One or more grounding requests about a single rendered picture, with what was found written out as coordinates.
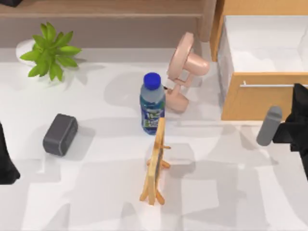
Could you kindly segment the pale grey rounded box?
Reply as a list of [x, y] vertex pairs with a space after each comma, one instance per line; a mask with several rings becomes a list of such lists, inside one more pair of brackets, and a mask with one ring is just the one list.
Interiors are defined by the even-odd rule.
[[256, 141], [261, 146], [268, 146], [282, 121], [282, 110], [279, 106], [272, 106], [266, 113]]

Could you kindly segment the pale wooden drawer front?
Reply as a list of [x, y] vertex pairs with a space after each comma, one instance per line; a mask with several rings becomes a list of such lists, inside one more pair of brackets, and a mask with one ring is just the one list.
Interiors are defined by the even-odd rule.
[[222, 120], [263, 120], [271, 106], [279, 106], [285, 119], [291, 112], [293, 87], [241, 88], [247, 84], [295, 84], [308, 88], [308, 72], [241, 73], [234, 72], [224, 101]]

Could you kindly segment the pulled out drawer, grey inside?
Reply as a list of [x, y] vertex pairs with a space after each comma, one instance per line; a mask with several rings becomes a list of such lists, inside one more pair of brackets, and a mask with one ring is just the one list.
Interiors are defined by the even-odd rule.
[[308, 72], [308, 16], [225, 16], [218, 69], [221, 104], [233, 72]]

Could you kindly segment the wooden cupboard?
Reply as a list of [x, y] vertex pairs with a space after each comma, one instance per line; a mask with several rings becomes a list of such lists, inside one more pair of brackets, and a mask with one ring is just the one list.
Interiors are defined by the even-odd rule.
[[217, 0], [210, 35], [214, 62], [217, 61], [223, 20], [227, 15], [308, 15], [308, 0]]

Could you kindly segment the pink desk fan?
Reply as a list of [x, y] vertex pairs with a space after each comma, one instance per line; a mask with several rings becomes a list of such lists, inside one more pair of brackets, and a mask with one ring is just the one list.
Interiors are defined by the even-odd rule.
[[167, 70], [167, 77], [174, 83], [174, 87], [166, 90], [166, 106], [177, 113], [185, 112], [189, 104], [189, 100], [180, 92], [181, 87], [189, 88], [195, 76], [205, 75], [209, 71], [209, 62], [192, 51], [193, 43], [194, 35], [186, 32]]

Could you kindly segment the wooden framed blackboard on easel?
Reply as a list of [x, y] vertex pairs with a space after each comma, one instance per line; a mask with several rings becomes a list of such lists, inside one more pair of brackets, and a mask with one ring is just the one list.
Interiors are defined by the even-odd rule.
[[164, 150], [170, 149], [169, 146], [164, 145], [165, 125], [165, 118], [159, 118], [152, 155], [150, 159], [146, 162], [147, 172], [144, 180], [143, 189], [139, 198], [140, 201], [145, 201], [146, 199], [148, 199], [148, 203], [150, 205], [154, 205], [156, 201], [160, 205], [163, 205], [165, 203], [165, 199], [163, 198], [158, 189], [161, 168], [170, 168], [170, 164], [163, 160]]

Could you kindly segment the blue bottle with blue cap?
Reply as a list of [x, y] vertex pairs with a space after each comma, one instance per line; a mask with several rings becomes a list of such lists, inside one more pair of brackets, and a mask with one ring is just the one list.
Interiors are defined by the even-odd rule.
[[166, 94], [158, 73], [144, 75], [140, 91], [141, 127], [149, 135], [155, 135], [158, 120], [165, 117]]

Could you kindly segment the wooden open shelf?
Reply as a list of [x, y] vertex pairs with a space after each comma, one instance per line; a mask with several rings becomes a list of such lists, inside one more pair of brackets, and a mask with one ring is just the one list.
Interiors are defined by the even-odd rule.
[[23, 0], [0, 4], [0, 47], [49, 22], [82, 48], [173, 48], [185, 32], [209, 41], [217, 0]]

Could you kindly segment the dark grey speaker box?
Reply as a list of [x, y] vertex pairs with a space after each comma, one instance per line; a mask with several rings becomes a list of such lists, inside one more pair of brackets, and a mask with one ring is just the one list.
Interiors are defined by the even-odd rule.
[[65, 156], [77, 131], [78, 123], [75, 117], [57, 114], [43, 139], [45, 152]]

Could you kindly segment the green plant in white pot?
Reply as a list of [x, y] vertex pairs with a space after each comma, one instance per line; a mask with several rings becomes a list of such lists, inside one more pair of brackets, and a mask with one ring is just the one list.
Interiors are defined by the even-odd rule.
[[46, 22], [40, 24], [41, 35], [33, 35], [35, 41], [32, 49], [20, 56], [23, 61], [31, 61], [34, 67], [30, 69], [28, 77], [49, 76], [51, 81], [64, 78], [64, 67], [77, 68], [75, 56], [82, 49], [71, 46], [69, 43], [73, 38], [73, 31], [68, 33], [56, 32], [55, 27]]

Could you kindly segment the dark object on shelf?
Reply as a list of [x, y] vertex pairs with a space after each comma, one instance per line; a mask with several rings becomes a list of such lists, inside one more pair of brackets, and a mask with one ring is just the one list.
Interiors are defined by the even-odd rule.
[[0, 0], [1, 5], [17, 7], [23, 0]]

